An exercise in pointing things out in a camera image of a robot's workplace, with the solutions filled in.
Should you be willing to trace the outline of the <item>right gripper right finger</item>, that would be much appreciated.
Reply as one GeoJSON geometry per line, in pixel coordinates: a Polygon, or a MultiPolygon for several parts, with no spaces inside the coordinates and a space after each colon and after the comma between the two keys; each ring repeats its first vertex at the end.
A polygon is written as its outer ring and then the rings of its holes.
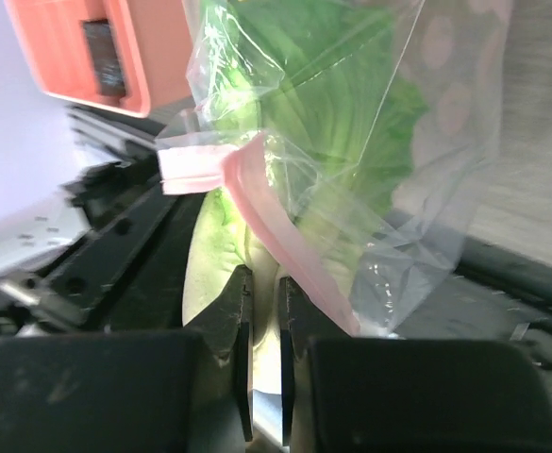
{"type": "Polygon", "coordinates": [[[279,284],[282,441],[293,452],[552,452],[552,331],[353,338],[279,284]]]}

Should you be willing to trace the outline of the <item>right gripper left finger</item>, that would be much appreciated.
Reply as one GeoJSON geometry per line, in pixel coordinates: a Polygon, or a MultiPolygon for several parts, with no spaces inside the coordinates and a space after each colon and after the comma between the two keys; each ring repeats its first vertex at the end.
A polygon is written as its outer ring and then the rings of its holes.
{"type": "Polygon", "coordinates": [[[188,325],[15,336],[0,317],[0,452],[242,452],[253,438],[253,282],[188,325]]]}

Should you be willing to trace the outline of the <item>clear zip top bag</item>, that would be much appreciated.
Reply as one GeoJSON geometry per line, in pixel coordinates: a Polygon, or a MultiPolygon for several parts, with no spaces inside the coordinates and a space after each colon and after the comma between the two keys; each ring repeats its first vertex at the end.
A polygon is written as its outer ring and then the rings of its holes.
{"type": "Polygon", "coordinates": [[[201,193],[183,318],[234,269],[259,335],[292,278],[346,332],[393,332],[451,272],[499,148],[510,1],[188,1],[193,126],[159,135],[201,193]]]}

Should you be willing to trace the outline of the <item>green toy lettuce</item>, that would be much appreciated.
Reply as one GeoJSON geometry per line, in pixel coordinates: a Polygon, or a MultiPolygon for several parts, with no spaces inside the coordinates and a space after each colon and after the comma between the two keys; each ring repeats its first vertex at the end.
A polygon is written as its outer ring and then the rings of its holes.
{"type": "Polygon", "coordinates": [[[204,112],[243,143],[265,131],[270,186],[347,294],[362,250],[346,195],[386,214],[426,106],[393,73],[395,8],[373,1],[205,1],[204,112]]]}

